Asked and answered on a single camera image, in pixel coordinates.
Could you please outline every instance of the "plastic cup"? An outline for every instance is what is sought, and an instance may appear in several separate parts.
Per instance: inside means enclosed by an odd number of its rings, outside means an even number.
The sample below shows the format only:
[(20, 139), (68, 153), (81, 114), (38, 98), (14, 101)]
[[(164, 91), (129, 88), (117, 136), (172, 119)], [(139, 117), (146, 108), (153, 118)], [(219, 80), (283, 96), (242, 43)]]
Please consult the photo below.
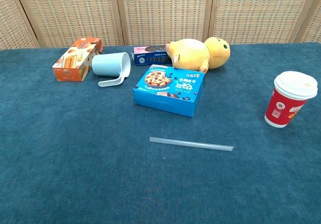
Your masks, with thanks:
[(317, 81), (304, 73), (287, 71), (274, 80), (274, 90), (264, 119), (283, 128), (293, 119), (306, 101), (317, 95)]

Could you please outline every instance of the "table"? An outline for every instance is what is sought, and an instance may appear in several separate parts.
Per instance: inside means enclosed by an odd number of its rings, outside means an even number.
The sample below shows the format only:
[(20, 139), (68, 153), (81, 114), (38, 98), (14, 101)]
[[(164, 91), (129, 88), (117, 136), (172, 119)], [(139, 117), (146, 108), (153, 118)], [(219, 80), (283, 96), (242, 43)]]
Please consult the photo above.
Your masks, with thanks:
[(283, 129), (264, 120), (278, 74), (321, 82), (320, 44), (231, 45), (193, 118), (134, 104), (148, 66), (133, 62), (119, 86), (99, 87), (107, 78), (92, 71), (58, 82), (65, 51), (0, 51), (0, 222), (321, 223), (321, 94)]

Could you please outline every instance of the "white cup lid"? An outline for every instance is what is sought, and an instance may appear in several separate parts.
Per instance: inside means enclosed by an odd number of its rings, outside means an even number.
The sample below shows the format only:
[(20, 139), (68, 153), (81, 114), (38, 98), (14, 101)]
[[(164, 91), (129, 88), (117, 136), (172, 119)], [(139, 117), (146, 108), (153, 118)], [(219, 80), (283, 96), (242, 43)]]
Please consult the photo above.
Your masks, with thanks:
[(317, 94), (317, 81), (301, 72), (283, 72), (275, 78), (274, 84), (284, 94), (298, 99), (313, 98)]

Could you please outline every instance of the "cookie box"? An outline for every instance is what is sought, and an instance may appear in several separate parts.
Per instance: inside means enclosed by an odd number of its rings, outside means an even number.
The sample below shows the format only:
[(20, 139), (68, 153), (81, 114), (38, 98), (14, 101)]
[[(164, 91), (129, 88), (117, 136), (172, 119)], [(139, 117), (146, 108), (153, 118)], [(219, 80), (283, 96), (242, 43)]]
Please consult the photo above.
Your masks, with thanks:
[(52, 66), (57, 80), (83, 81), (91, 69), (92, 58), (102, 50), (100, 38), (78, 38)]
[(135, 103), (193, 117), (203, 80), (202, 72), (153, 64), (133, 89)]
[(133, 59), (136, 66), (172, 63), (165, 45), (134, 47)]

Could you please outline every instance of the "plastic straw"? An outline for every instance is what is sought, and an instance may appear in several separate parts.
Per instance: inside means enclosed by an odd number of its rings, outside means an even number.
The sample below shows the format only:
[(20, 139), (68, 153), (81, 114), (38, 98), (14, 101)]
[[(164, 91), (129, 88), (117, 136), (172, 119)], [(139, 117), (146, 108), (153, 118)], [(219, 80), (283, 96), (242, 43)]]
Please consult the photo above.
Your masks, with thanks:
[(182, 145), (182, 146), (189, 146), (189, 147), (196, 147), (196, 148), (225, 150), (225, 151), (232, 151), (234, 148), (234, 146), (227, 146), (227, 145), (213, 145), (213, 144), (189, 142), (189, 141), (182, 141), (182, 140), (162, 139), (162, 138), (155, 138), (155, 137), (150, 137), (149, 141), (154, 143)]

